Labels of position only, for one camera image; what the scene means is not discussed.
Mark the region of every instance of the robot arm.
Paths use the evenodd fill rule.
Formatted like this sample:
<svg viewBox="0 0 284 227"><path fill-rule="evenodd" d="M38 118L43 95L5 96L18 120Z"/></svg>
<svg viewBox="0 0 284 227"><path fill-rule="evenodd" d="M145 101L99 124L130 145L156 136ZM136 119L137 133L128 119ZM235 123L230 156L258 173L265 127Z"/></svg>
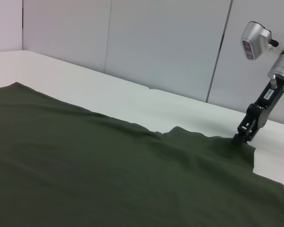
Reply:
<svg viewBox="0 0 284 227"><path fill-rule="evenodd" d="M249 22L242 35L241 44L247 59L256 60L262 53L277 47L279 43L272 39L271 32L257 22ZM232 142L241 146L252 141L260 128L267 122L268 116L284 93L284 50L268 73L271 79L257 101L251 104L246 116L238 127L238 133Z"/></svg>

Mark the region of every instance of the table surface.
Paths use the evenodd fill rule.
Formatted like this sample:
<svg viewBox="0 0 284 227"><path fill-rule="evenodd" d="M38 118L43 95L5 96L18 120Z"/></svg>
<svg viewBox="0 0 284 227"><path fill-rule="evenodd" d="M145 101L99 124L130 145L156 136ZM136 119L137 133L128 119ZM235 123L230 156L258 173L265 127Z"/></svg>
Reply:
<svg viewBox="0 0 284 227"><path fill-rule="evenodd" d="M151 131L179 126L232 138L245 114L134 84L30 51L0 52L0 87L14 82ZM268 121L250 145L254 173L284 184L284 125Z"/></svg>

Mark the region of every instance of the white wall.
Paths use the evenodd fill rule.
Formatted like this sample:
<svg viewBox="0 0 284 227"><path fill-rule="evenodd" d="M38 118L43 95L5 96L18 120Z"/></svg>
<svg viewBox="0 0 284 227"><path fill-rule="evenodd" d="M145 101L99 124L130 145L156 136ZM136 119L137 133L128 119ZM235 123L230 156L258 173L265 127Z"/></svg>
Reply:
<svg viewBox="0 0 284 227"><path fill-rule="evenodd" d="M231 0L113 0L106 73L205 101Z"/></svg>
<svg viewBox="0 0 284 227"><path fill-rule="evenodd" d="M261 94L269 82L267 73L278 58L265 53L256 61L246 59L240 38L249 21L257 21L271 30L273 39L284 47L284 0L233 1L208 101L242 112ZM284 95L270 119L284 123Z"/></svg>
<svg viewBox="0 0 284 227"><path fill-rule="evenodd" d="M24 49L104 72L110 7L111 0L24 0Z"/></svg>
<svg viewBox="0 0 284 227"><path fill-rule="evenodd" d="M0 51L22 50L22 0L0 0Z"/></svg>

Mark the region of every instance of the white table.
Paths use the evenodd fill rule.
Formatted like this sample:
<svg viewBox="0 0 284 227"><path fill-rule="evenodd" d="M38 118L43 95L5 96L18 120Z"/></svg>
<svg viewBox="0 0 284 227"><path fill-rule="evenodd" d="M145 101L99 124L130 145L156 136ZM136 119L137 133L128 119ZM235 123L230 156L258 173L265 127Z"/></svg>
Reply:
<svg viewBox="0 0 284 227"><path fill-rule="evenodd" d="M232 138L245 116L37 53L0 52L0 87L14 82L151 131L180 126L209 137ZM284 184L284 125L268 121L250 145L257 148L254 172Z"/></svg>

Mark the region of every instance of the green fabric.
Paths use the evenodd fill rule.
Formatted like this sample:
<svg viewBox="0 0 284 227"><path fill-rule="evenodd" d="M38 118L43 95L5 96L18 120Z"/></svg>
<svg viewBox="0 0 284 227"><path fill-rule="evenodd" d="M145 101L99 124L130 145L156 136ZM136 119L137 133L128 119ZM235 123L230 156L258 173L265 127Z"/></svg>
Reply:
<svg viewBox="0 0 284 227"><path fill-rule="evenodd" d="M254 148L0 88L0 227L284 227Z"/></svg>

